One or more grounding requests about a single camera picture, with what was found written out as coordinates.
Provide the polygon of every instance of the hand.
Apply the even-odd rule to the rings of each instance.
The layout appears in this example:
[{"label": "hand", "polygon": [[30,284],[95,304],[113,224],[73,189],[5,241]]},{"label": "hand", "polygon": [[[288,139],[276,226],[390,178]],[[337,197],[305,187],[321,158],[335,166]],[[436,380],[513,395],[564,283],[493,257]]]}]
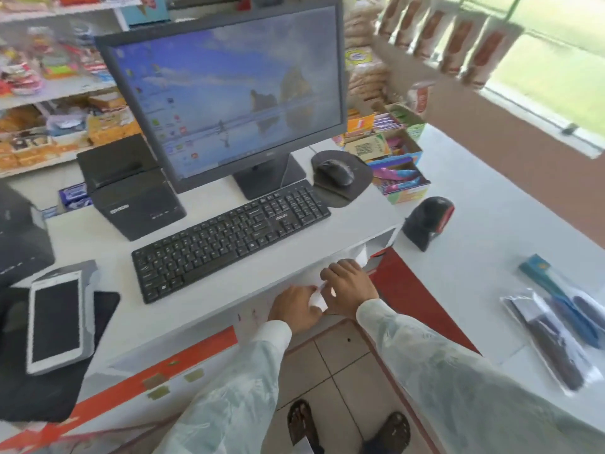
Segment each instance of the hand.
[{"label": "hand", "polygon": [[322,316],[323,312],[317,306],[309,306],[308,301],[317,287],[299,287],[290,285],[282,294],[277,296],[268,313],[268,320],[281,320],[288,324],[292,334],[308,330]]},{"label": "hand", "polygon": [[378,298],[370,277],[353,259],[341,259],[322,269],[320,277],[326,286],[321,291],[330,313],[355,320],[357,308],[367,300]]}]

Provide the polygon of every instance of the spacebar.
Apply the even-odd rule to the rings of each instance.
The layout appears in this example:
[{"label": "spacebar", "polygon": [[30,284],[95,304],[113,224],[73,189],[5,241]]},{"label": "spacebar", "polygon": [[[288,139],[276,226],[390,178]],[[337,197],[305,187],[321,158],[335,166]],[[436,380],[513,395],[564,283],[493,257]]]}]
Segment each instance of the spacebar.
[{"label": "spacebar", "polygon": [[227,266],[237,259],[237,253],[235,250],[229,253],[225,253],[224,255],[219,256],[218,258],[213,259],[212,261],[208,261],[205,265],[201,265],[200,267],[196,267],[194,270],[187,272],[183,275],[185,279],[185,283],[192,283],[197,280],[200,280],[207,274],[214,272],[221,267]]}]

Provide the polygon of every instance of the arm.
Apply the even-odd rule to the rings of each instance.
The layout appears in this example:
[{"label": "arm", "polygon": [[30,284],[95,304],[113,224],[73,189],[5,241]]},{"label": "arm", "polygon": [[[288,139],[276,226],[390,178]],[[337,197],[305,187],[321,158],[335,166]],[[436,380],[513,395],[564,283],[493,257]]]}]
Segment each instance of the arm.
[{"label": "arm", "polygon": [[604,434],[521,387],[487,359],[396,313],[353,263],[330,265],[334,276],[322,271],[337,294],[323,292],[326,303],[366,330],[447,452],[602,452]]},{"label": "arm", "polygon": [[278,376],[293,333],[312,327],[321,310],[308,308],[315,287],[279,295],[253,339],[194,397],[154,454],[258,454],[275,413]]}]

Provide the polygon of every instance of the computer monitor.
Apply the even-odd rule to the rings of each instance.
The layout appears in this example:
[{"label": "computer monitor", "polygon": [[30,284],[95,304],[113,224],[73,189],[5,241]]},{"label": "computer monitor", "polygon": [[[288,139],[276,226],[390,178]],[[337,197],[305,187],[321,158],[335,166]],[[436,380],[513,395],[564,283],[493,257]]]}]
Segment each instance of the computer monitor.
[{"label": "computer monitor", "polygon": [[173,187],[233,174],[254,198],[304,178],[289,155],[346,130],[341,0],[97,38]]}]

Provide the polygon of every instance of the white cuff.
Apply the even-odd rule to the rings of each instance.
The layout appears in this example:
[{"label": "white cuff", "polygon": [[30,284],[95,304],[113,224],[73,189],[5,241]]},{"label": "white cuff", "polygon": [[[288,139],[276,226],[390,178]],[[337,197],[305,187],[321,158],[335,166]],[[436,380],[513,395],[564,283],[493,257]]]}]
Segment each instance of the white cuff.
[{"label": "white cuff", "polygon": [[374,341],[378,338],[378,327],[382,319],[397,315],[384,301],[380,299],[367,300],[357,308],[355,317],[361,328],[367,331]]},{"label": "white cuff", "polygon": [[291,339],[292,330],[286,322],[271,320],[261,325],[251,341],[268,341],[283,355]]}]

